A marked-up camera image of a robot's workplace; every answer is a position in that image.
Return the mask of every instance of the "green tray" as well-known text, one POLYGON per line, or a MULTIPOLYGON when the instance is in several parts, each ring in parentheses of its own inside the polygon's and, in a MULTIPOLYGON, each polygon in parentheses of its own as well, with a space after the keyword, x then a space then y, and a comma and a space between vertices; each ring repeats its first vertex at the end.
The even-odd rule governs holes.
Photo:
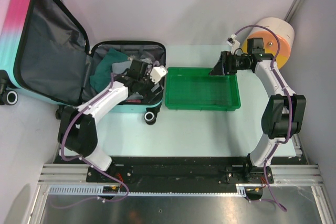
POLYGON ((236 76, 209 76, 211 68, 168 68, 165 105, 172 110, 240 108, 236 76))

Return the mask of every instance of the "teal cloth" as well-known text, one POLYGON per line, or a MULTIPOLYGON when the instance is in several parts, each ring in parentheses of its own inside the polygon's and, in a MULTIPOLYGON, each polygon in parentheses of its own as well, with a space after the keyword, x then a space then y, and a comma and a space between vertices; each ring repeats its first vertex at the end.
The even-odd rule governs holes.
POLYGON ((99 93, 111 82, 112 64, 124 62, 128 56, 111 48, 103 60, 98 64, 94 75, 90 76, 91 86, 99 93))

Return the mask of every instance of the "gray floor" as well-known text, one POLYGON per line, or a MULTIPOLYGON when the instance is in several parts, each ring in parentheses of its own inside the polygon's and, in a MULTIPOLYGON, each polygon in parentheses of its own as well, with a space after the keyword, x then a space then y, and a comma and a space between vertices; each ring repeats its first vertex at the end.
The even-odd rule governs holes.
MULTIPOLYGON (((274 188, 282 212, 268 202, 249 204, 235 197, 129 197, 118 203, 97 200, 83 202, 66 210, 47 204, 44 224, 86 223, 322 223, 310 187, 274 188)), ((86 196, 49 196, 54 205, 65 206, 86 196)), ((268 190, 264 198, 269 198, 268 190)))

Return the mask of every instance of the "robotic arm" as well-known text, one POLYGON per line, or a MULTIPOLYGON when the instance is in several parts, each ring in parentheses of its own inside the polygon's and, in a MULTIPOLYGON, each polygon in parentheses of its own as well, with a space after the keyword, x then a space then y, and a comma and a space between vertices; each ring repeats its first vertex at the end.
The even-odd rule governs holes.
POLYGON ((249 155, 249 159, 254 167, 263 167, 265 162, 269 166, 276 145, 286 144, 293 134, 300 132, 306 99, 303 95, 295 94, 288 87, 279 72, 277 63, 273 60, 273 55, 265 53, 262 38, 248 39, 247 54, 240 56, 234 53, 239 47, 239 42, 235 40, 234 35, 228 39, 228 44, 232 46, 232 50, 221 53, 210 75, 233 75, 237 70, 250 69, 263 83, 269 97, 261 119, 263 134, 257 147, 249 155))
POLYGON ((164 66, 150 68, 146 62, 133 60, 130 69, 114 78, 111 75, 111 83, 90 101, 75 108, 69 106, 64 109, 58 142, 62 147, 85 157, 100 170, 106 171, 112 158, 98 145, 98 122, 114 106, 135 92, 142 95, 146 102, 152 101, 163 91, 159 81, 166 74, 164 66))

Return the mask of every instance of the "open suitcase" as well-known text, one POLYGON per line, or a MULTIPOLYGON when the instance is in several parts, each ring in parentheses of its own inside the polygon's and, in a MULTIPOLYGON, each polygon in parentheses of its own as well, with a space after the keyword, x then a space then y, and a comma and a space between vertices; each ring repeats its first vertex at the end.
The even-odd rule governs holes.
MULTIPOLYGON (((105 41, 90 50, 85 30, 60 0, 10 0, 0 35, 0 104, 14 105, 17 90, 60 104, 60 118, 62 106, 97 94, 90 76, 111 48, 136 58, 149 54, 165 65, 165 47, 157 42, 105 41)), ((113 111, 157 115, 162 95, 150 103, 126 100, 113 111)))

